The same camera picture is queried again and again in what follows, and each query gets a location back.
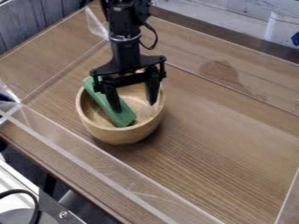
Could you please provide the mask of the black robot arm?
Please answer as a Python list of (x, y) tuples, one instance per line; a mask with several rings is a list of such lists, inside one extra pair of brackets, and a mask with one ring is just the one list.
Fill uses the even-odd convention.
[(141, 41), (142, 26), (158, 35), (155, 28), (146, 22), (151, 17), (151, 0), (99, 0), (99, 2), (109, 22), (113, 59), (106, 65), (93, 69), (90, 75), (94, 79), (94, 90), (107, 96), (110, 106), (121, 112), (118, 88), (145, 83), (147, 100), (151, 105), (157, 103), (161, 82), (166, 77), (166, 57), (146, 56), (141, 53), (141, 46), (154, 50), (159, 39), (155, 38), (151, 46), (146, 46)]

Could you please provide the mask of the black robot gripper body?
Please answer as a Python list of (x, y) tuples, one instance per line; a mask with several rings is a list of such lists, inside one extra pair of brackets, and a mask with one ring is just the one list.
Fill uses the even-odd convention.
[(161, 82), (166, 78), (163, 55), (147, 56), (141, 53), (139, 36), (134, 38), (110, 37), (113, 59), (93, 69), (90, 76), (94, 79), (94, 90), (105, 93), (103, 85), (113, 85), (117, 89), (145, 83), (149, 78), (150, 67), (158, 67)]

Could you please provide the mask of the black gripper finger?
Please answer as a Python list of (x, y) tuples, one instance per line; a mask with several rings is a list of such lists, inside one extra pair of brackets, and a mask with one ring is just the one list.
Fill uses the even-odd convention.
[(105, 84), (103, 85), (105, 94), (107, 96), (107, 101), (111, 105), (111, 108), (121, 113), (122, 112), (122, 105), (118, 96), (117, 88), (113, 85)]
[(157, 103), (159, 88), (161, 88), (161, 75), (157, 66), (151, 66), (147, 70), (149, 78), (146, 81), (146, 96), (151, 105)]

